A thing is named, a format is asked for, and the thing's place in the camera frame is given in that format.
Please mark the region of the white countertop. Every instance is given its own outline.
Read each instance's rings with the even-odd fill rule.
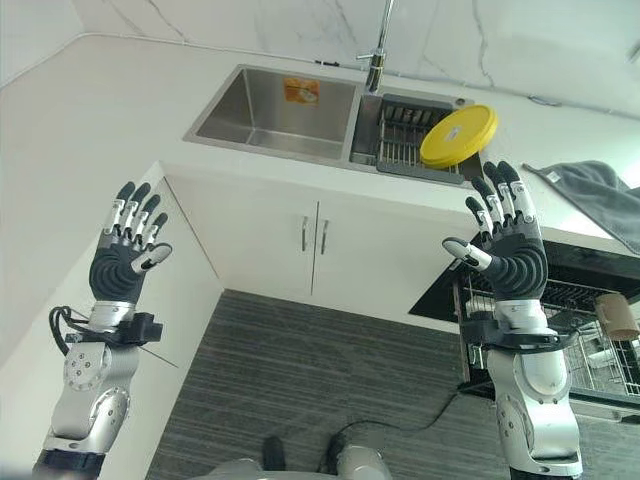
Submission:
[[[226,171],[429,207],[425,212],[438,216],[465,210],[469,191],[460,188],[184,142],[238,64],[365,77],[267,56],[86,36],[0,92],[9,314],[32,318],[93,241],[105,202],[126,180],[145,174],[157,180],[162,172]],[[391,77],[383,83],[495,108],[500,125],[487,147],[490,159],[537,167],[597,159],[630,186],[640,185],[640,122],[445,84]],[[546,238],[629,254],[542,181],[520,171]],[[464,219],[461,236],[473,234],[471,216],[468,222],[459,214],[452,218]]]

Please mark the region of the white cabinet door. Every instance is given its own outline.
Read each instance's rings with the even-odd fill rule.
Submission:
[[[223,286],[308,298],[315,193],[285,182],[229,174],[186,175],[172,175],[168,182]]]
[[[314,302],[407,321],[451,262],[442,240],[473,235],[471,215],[444,217],[427,207],[327,194],[318,216]]]

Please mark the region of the dish rack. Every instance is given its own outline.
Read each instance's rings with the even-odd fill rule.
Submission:
[[[462,275],[455,287],[454,303],[463,320],[472,312],[494,310],[491,286],[479,273]],[[576,341],[564,350],[572,382],[570,397],[640,409],[640,344],[637,340],[612,341],[605,335],[594,311],[595,299],[605,293],[616,292],[549,280],[540,301],[550,328],[559,333],[578,332]],[[492,387],[490,392],[486,389],[490,382],[486,349],[465,346],[467,385],[484,388],[481,395],[493,395]]]
[[[454,110],[441,105],[408,106],[401,100],[387,100],[380,117],[376,168],[394,173],[446,183],[461,184],[482,176],[478,153],[458,165],[442,170],[426,166],[420,159],[424,137]]]

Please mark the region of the sink basin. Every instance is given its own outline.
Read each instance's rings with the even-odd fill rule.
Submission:
[[[363,95],[349,160],[375,166],[382,173],[456,185],[476,176],[482,177],[478,153],[445,170],[429,168],[420,159],[420,145],[427,133],[447,115],[466,104],[464,99],[439,95],[432,98]]]
[[[184,139],[338,160],[355,91],[356,84],[346,81],[240,66]]]

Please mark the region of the dishwasher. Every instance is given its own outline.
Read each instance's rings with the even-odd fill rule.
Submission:
[[[478,237],[472,243],[478,245]],[[574,412],[610,421],[640,423],[640,344],[607,337],[595,314],[595,298],[621,293],[630,304],[640,301],[640,258],[544,241],[549,280],[541,298],[550,328],[577,332],[564,350],[571,377]],[[411,309],[414,315],[458,323],[471,314],[493,311],[489,283],[455,261]],[[461,342],[461,390],[493,399],[487,349]]]

